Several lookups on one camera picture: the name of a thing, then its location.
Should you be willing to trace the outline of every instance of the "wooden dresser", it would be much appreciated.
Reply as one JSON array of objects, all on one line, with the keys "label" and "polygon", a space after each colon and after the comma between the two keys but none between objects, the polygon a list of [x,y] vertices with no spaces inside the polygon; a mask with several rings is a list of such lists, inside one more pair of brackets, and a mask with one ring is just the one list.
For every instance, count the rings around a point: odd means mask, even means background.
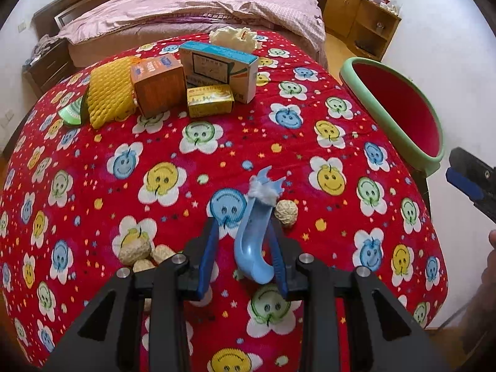
[{"label": "wooden dresser", "polygon": [[317,0],[326,32],[357,56],[381,61],[401,18],[369,0]]}]

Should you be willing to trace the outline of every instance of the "yellow knitted cushion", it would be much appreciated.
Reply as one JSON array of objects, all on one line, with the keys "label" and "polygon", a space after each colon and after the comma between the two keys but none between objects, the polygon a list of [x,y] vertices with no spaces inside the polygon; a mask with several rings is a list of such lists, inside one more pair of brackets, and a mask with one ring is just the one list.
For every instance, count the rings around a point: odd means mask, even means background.
[{"label": "yellow knitted cushion", "polygon": [[91,72],[87,104],[94,129],[134,113],[130,68],[140,61],[135,56],[123,57]]}]

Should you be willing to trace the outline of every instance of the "tissue paper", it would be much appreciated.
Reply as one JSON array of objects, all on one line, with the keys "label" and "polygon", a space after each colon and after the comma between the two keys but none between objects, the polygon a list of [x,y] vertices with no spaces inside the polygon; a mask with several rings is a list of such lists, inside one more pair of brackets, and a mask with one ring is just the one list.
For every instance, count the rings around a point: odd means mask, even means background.
[{"label": "tissue paper", "polygon": [[210,32],[210,43],[217,46],[228,47],[235,51],[252,53],[255,49],[262,47],[262,42],[258,42],[256,32],[250,28],[223,27]]}]

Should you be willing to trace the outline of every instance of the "cabinet door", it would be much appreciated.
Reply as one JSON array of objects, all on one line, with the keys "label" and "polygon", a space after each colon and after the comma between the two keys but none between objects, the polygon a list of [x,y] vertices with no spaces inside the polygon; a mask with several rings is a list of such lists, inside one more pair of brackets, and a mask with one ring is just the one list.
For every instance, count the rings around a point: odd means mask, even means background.
[{"label": "cabinet door", "polygon": [[323,14],[326,28],[347,38],[359,6],[360,0],[327,0]]}]

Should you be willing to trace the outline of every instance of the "yellow box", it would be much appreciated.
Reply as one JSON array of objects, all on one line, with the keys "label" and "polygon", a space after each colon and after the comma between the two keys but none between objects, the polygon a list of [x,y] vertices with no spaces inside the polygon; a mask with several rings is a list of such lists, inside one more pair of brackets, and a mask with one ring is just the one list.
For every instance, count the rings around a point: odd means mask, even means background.
[{"label": "yellow box", "polygon": [[188,88],[189,117],[231,113],[234,96],[229,85],[209,85]]}]

